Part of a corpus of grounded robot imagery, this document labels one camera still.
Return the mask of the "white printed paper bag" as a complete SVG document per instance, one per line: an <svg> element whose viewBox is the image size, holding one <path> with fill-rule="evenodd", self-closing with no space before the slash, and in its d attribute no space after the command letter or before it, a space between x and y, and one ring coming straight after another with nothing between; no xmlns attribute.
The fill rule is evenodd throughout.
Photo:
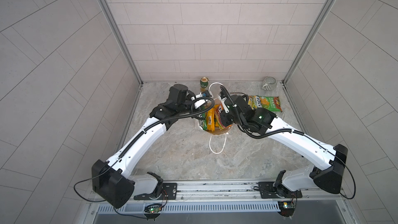
<svg viewBox="0 0 398 224"><path fill-rule="evenodd" d="M224 110L224 100L222 100L221 96L219 95L219 93L221 93L221 85L222 83L218 82L209 85L208 92L209 95L212 96L215 104L211 110L205 114L199 115L199 119L194 118L195 128L199 131L208 133L209 149L214 154L220 154L223 152L226 145L228 132L233 126L233 124L223 125L221 123L221 111ZM217 140L223 141L223 146L219 152L214 151L211 147L211 142Z"/></svg>

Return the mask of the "green chip snack bag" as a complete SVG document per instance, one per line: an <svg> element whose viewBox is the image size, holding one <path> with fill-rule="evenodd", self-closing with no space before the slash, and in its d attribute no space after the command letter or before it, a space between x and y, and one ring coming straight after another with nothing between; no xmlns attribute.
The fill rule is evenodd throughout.
<svg viewBox="0 0 398 224"><path fill-rule="evenodd" d="M271 112L283 112L278 96L261 96L261 106Z"/></svg>

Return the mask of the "green colourful snack bag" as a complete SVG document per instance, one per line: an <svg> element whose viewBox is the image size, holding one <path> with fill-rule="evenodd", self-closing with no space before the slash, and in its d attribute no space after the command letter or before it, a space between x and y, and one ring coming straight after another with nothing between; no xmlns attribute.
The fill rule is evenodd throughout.
<svg viewBox="0 0 398 224"><path fill-rule="evenodd" d="M248 105L253 109L256 110L258 108L262 108L261 98L257 95L250 95L248 97Z"/></svg>

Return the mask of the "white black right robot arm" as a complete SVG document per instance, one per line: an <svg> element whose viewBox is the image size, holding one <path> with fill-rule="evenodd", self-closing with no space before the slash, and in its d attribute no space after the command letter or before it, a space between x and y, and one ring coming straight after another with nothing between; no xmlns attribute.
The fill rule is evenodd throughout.
<svg viewBox="0 0 398 224"><path fill-rule="evenodd" d="M218 98L222 105L222 125L236 124L253 139L271 138L311 162L308 167L279 172L273 184L273 190L279 197L289 198L297 191L315 187L335 195L341 192L348 153L345 146L332 146L311 138L265 108L253 110L244 96L222 92Z"/></svg>

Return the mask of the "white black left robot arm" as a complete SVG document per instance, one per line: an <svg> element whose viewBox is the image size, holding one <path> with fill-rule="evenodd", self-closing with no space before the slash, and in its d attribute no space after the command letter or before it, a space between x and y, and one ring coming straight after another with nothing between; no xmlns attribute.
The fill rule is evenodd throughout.
<svg viewBox="0 0 398 224"><path fill-rule="evenodd" d="M164 103L155 107L141 129L106 161L92 166L93 191L114 208L121 208L131 197L163 193L163 179L155 173L133 176L132 172L150 146L176 121L208 112L215 104L209 91L194 95L187 86L175 84Z"/></svg>

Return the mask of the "yellow orange snack bag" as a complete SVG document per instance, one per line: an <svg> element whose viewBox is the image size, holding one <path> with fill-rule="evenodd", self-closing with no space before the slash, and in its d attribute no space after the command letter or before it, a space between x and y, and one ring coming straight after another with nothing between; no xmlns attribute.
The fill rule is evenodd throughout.
<svg viewBox="0 0 398 224"><path fill-rule="evenodd" d="M206 113L206 123L207 123L207 131L214 132L215 131L215 108L211 108Z"/></svg>

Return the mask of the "narrow green snack packet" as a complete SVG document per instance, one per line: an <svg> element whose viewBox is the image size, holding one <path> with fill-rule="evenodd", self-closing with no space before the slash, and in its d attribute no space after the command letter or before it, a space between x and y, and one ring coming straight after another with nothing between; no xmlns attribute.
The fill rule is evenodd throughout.
<svg viewBox="0 0 398 224"><path fill-rule="evenodd" d="M207 130L208 130L208 124L207 124L206 116L207 116L207 113L203 113L203 114L200 116L200 120L199 120L200 127L201 127L204 131L207 131Z"/></svg>

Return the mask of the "green gold drink can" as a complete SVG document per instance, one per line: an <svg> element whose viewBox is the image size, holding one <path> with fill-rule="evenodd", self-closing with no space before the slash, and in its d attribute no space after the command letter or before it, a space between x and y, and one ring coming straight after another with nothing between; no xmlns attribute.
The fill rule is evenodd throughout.
<svg viewBox="0 0 398 224"><path fill-rule="evenodd" d="M204 91L208 90L208 87L209 87L208 78L207 77L201 78L201 80L200 80L200 90L201 90L201 92L204 92Z"/></svg>

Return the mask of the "controller circuit board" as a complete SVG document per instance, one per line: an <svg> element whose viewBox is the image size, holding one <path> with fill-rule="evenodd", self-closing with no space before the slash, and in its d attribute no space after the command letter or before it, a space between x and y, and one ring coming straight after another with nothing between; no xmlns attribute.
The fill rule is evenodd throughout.
<svg viewBox="0 0 398 224"><path fill-rule="evenodd" d="M158 214L162 211L163 205L159 203L147 205L144 208L145 214Z"/></svg>
<svg viewBox="0 0 398 224"><path fill-rule="evenodd" d="M291 217L295 212L295 204L293 202L278 202L280 209L279 214L283 217Z"/></svg>

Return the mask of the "left controller circuit board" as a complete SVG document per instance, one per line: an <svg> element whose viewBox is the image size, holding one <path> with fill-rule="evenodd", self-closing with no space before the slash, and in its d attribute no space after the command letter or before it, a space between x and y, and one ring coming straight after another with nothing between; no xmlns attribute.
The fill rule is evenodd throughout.
<svg viewBox="0 0 398 224"><path fill-rule="evenodd" d="M158 214L162 211L163 205L159 203L147 205L144 208L145 214Z"/></svg>

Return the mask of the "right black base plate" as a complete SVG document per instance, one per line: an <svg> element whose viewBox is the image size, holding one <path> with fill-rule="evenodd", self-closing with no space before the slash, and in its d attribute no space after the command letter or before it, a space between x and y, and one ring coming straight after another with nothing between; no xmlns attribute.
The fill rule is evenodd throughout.
<svg viewBox="0 0 398 224"><path fill-rule="evenodd" d="M272 181L261 181L258 182L257 186L254 186L254 190L258 191L262 199L273 199L273 198L283 198L283 199L296 199L302 198L302 192L300 190L290 191L284 186L274 186Z"/></svg>

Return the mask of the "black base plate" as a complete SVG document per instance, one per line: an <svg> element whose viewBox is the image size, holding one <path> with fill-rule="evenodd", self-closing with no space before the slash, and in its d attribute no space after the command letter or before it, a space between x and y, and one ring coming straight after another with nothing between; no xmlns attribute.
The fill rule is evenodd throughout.
<svg viewBox="0 0 398 224"><path fill-rule="evenodd" d="M283 199L296 199L302 198L302 192L300 190L290 191L284 186L274 186L272 181L261 181L258 182L257 186L254 186L254 190L258 191L262 199L273 199L273 198L283 198Z"/></svg>
<svg viewBox="0 0 398 224"><path fill-rule="evenodd" d="M156 186L155 190L150 194L141 194L134 196L134 200L175 200L177 193L177 183L163 183Z"/></svg>

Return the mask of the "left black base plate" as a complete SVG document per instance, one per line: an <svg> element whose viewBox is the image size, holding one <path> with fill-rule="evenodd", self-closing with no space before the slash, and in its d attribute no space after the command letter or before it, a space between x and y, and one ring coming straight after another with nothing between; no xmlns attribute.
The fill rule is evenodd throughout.
<svg viewBox="0 0 398 224"><path fill-rule="evenodd" d="M134 200L175 200L177 193L177 183L163 183L156 186L155 190L150 194L141 194L134 196Z"/></svg>

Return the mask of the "aluminium corner post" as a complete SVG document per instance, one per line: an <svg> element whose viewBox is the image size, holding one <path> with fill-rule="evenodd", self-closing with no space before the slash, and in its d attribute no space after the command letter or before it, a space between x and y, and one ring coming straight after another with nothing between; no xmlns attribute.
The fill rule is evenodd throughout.
<svg viewBox="0 0 398 224"><path fill-rule="evenodd" d="M308 35L306 36L300 50L298 51L295 59L293 60L293 63L291 67L289 68L285 78L283 79L283 84L287 85L289 80L291 79L294 71L297 69L301 59L304 57L305 53L307 52L307 49L311 45L313 39L315 38L316 34L318 33L320 27L322 26L323 22L325 21L328 13L332 9L334 3L336 0L326 0L325 3L323 4L320 13L318 14L316 21L314 22L312 28L310 29Z"/></svg>
<svg viewBox="0 0 398 224"><path fill-rule="evenodd" d="M109 4L106 0L97 0L99 3L100 8L102 9L102 12L105 16L105 19L107 20L107 23L110 26L110 29L112 30L116 42L118 43L122 53L124 54L125 58L127 59L127 62L129 64L129 66L131 67L133 74L135 75L136 79L138 80L138 83L140 84L140 86L143 85L143 80L140 77L140 74L133 62L133 59L131 57L131 54L126 46L126 43L121 35L120 29L113 17L112 11L109 7Z"/></svg>

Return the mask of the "right aluminium corner post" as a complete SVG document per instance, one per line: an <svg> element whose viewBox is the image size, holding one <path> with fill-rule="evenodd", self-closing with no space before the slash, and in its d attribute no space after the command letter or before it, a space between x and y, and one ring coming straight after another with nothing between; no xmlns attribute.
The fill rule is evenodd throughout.
<svg viewBox="0 0 398 224"><path fill-rule="evenodd" d="M307 49L311 45L313 39L315 38L316 34L318 33L320 27L322 26L323 22L325 21L328 13L332 9L334 3L336 0L326 0L325 3L323 4L320 13L318 14L316 21L314 22L312 28L310 29L308 35L306 36L300 50L298 51L295 59L293 60L293 63L291 67L289 68L285 78L283 79L283 84L287 85L289 80L291 79L294 71L297 69L301 59L304 57L305 53L307 52Z"/></svg>

